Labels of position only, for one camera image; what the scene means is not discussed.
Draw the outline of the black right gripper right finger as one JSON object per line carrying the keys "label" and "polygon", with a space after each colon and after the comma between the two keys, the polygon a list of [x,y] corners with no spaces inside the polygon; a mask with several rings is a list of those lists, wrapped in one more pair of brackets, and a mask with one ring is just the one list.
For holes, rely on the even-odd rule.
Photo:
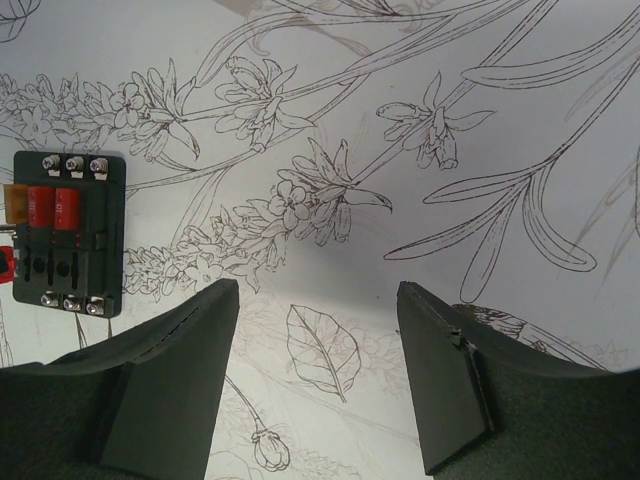
{"label": "black right gripper right finger", "polygon": [[417,283],[397,319],[425,473],[436,479],[635,479],[639,373],[527,346]]}

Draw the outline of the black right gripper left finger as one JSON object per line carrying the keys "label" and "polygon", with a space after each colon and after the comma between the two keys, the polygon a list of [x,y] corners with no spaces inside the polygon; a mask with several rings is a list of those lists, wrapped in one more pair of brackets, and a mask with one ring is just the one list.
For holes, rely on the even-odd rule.
{"label": "black right gripper left finger", "polygon": [[5,479],[201,479],[239,313],[229,279],[108,340],[1,372]]}

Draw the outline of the orange blade fuse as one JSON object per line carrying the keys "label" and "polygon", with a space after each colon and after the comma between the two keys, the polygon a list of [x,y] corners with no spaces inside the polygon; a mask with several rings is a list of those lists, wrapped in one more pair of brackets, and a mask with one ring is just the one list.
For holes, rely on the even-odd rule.
{"label": "orange blade fuse", "polygon": [[23,184],[4,184],[5,219],[8,224],[24,224],[28,222],[29,202],[28,187]]}

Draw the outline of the red blade fuse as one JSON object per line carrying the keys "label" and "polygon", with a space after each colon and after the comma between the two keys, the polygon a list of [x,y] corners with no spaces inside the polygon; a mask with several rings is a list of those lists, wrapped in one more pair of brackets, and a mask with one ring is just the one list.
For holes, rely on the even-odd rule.
{"label": "red blade fuse", "polygon": [[81,224],[81,192],[71,188],[55,190],[54,228],[77,231]]}
{"label": "red blade fuse", "polygon": [[16,275],[16,259],[11,246],[0,247],[0,284],[14,281]]}
{"label": "red blade fuse", "polygon": [[33,229],[50,228],[55,218],[55,189],[49,186],[29,186],[28,224]]}

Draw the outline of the black fuse box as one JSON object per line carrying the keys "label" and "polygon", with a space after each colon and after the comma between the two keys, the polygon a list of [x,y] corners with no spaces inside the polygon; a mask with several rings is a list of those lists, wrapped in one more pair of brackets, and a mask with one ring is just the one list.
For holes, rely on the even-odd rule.
{"label": "black fuse box", "polygon": [[11,184],[71,188],[82,196],[77,231],[15,225],[16,302],[101,318],[121,313],[126,180],[118,156],[15,153]]}

